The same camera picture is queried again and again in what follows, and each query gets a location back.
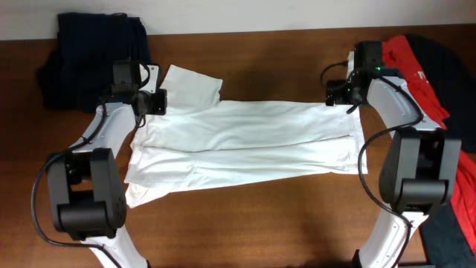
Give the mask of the white t-shirt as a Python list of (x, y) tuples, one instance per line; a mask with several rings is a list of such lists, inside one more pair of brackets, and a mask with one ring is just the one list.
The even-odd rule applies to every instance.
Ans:
[(358, 112), (347, 106), (222, 100), (222, 81), (170, 66), (167, 113), (132, 140), (126, 174), (134, 208), (172, 192), (321, 173), (367, 171)]

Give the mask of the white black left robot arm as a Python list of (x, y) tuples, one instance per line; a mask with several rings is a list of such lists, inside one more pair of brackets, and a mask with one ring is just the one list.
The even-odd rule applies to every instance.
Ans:
[(38, 223), (34, 226), (49, 244), (90, 249), (104, 267), (148, 267), (125, 227), (125, 189), (116, 157), (147, 115), (165, 115), (167, 92), (160, 87), (157, 64), (118, 61), (112, 76), (86, 131), (69, 148), (50, 155), (38, 175), (48, 180), (54, 228), (71, 241), (52, 240)]

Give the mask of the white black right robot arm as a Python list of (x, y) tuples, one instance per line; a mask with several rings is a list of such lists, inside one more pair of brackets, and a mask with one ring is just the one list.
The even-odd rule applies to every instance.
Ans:
[[(398, 68), (385, 66), (382, 42), (357, 43), (344, 64), (346, 78), (326, 84), (326, 104), (347, 104), (348, 113), (371, 106), (386, 126), (366, 140), (358, 153), (361, 185), (381, 212), (352, 264), (361, 268), (397, 267), (414, 232), (450, 201), (461, 140), (447, 135), (426, 115)], [(387, 134), (392, 142), (375, 197), (364, 179), (363, 158), (370, 143)]]

